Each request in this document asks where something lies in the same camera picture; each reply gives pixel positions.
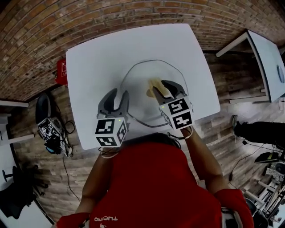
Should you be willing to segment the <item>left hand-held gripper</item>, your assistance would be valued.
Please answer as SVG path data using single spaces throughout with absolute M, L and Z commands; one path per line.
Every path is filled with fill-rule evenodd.
M 114 109 L 117 91 L 117 88 L 109 91 L 98 104 L 95 138 L 101 147 L 120 147 L 128 132 L 129 92 L 122 94 L 118 108 Z

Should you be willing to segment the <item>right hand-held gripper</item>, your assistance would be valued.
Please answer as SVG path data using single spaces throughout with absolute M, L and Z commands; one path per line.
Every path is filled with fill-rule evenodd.
M 181 98 L 172 101 L 171 96 L 165 97 L 157 87 L 153 86 L 152 91 L 160 105 L 159 110 L 165 121 L 174 130 L 191 126 L 193 124 L 193 108 L 184 88 L 174 81 L 162 80 L 161 82 L 169 90 L 173 98 L 182 95 Z

